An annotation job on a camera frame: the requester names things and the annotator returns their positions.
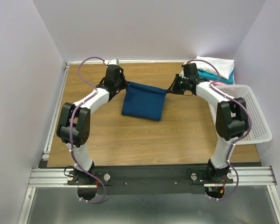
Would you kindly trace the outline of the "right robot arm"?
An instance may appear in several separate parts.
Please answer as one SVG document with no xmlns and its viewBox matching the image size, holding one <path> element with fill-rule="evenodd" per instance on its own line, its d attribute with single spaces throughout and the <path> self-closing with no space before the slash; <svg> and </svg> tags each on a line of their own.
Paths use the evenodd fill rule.
<svg viewBox="0 0 280 224">
<path fill-rule="evenodd" d="M 215 183 L 227 175 L 230 157 L 240 139 L 248 133 L 250 116 L 243 98 L 233 98 L 219 90 L 214 82 L 200 78 L 195 63 L 184 63 L 182 72 L 175 76 L 168 93 L 183 95 L 185 91 L 206 100 L 217 113 L 215 129 L 218 135 L 216 149 L 207 163 L 206 179 Z"/>
</svg>

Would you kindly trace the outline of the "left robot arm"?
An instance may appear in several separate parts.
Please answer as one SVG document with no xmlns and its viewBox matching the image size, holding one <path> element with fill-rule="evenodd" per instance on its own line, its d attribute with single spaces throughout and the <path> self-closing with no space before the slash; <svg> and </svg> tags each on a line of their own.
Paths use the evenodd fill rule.
<svg viewBox="0 0 280 224">
<path fill-rule="evenodd" d="M 127 86 L 124 70 L 117 64 L 110 64 L 106 67 L 105 77 L 89 95 L 62 106 L 56 134 L 69 148 L 74 168 L 79 170 L 78 179 L 83 184 L 90 184 L 94 180 L 94 162 L 87 147 L 91 115 Z"/>
</svg>

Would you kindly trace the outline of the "dark blue t shirt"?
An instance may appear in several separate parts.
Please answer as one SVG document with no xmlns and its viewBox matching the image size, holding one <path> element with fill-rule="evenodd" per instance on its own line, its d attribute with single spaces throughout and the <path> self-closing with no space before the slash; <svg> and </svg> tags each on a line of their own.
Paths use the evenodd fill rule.
<svg viewBox="0 0 280 224">
<path fill-rule="evenodd" d="M 167 91 L 162 88 L 129 82 L 121 114 L 160 121 L 166 94 Z"/>
</svg>

